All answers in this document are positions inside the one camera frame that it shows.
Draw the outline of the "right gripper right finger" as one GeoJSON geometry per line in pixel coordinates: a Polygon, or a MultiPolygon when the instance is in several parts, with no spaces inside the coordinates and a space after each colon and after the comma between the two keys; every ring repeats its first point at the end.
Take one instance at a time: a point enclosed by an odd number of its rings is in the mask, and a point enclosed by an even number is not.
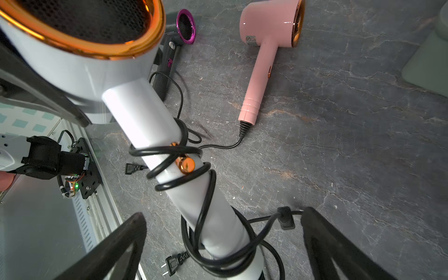
{"type": "Polygon", "coordinates": [[[335,266],[349,280],[393,280],[312,207],[302,212],[303,238],[313,276],[316,280],[338,280],[335,266]]]}

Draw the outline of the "white hair dryer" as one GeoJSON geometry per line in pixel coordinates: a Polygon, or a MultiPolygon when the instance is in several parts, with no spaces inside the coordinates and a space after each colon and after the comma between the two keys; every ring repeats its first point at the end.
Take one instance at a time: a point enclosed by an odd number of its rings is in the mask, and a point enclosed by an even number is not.
{"type": "Polygon", "coordinates": [[[181,213],[186,250],[205,271],[262,280],[262,237],[216,189],[216,173],[187,144],[147,76],[165,33],[161,1],[2,1],[1,33],[86,116],[99,103],[181,213]]]}

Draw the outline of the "pink hair dryer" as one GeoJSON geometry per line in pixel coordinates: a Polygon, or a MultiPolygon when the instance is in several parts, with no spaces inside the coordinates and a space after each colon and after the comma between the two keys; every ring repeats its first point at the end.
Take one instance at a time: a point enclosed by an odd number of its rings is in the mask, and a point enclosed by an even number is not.
{"type": "Polygon", "coordinates": [[[240,138],[256,123],[278,49],[298,45],[305,9],[306,2],[300,0],[256,1],[241,13],[241,40],[260,49],[238,118],[240,138]]]}

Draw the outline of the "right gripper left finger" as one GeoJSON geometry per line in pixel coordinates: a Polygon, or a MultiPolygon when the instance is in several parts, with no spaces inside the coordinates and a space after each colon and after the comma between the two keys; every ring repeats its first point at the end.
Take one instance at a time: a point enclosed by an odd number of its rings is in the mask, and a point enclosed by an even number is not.
{"type": "Polygon", "coordinates": [[[134,280],[146,236],[146,220],[141,212],[137,212],[56,279],[134,280]]]}

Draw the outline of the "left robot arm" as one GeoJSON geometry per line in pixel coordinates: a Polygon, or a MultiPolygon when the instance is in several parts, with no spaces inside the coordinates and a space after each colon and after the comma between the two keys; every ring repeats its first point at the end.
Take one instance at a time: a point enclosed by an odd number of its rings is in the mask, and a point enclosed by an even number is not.
{"type": "MultiPolygon", "coordinates": [[[[65,92],[37,74],[7,41],[1,42],[1,102],[88,124],[65,92]]],[[[85,150],[64,151],[60,141],[47,136],[1,134],[1,170],[42,180],[57,178],[63,195],[70,197],[78,189],[65,185],[62,177],[71,176],[77,183],[87,173],[91,159],[85,150]]]]}

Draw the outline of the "green clear storage box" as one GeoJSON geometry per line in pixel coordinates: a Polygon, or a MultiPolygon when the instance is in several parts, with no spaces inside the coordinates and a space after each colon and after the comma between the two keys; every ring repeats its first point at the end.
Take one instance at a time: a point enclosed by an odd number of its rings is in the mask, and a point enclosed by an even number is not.
{"type": "Polygon", "coordinates": [[[448,5],[444,4],[434,30],[402,70],[402,78],[415,86],[448,95],[448,5]]]}

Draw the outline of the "black hair dryer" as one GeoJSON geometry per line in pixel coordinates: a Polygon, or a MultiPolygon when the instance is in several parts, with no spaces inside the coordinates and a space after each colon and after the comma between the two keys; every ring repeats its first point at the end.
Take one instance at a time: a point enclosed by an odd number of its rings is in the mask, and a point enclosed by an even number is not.
{"type": "Polygon", "coordinates": [[[193,44],[197,35],[193,14],[188,9],[181,9],[166,15],[166,28],[161,42],[162,48],[157,51],[154,64],[157,73],[153,88],[162,101],[168,92],[168,77],[174,63],[177,50],[186,44],[193,44]]]}

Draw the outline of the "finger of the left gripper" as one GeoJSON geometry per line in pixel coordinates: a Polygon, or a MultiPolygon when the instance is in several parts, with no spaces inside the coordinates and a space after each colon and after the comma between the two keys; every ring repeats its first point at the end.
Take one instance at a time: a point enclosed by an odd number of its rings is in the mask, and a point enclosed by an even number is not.
{"type": "Polygon", "coordinates": [[[1,43],[1,103],[51,113],[81,127],[91,121],[65,92],[37,74],[10,44],[1,43]]]}

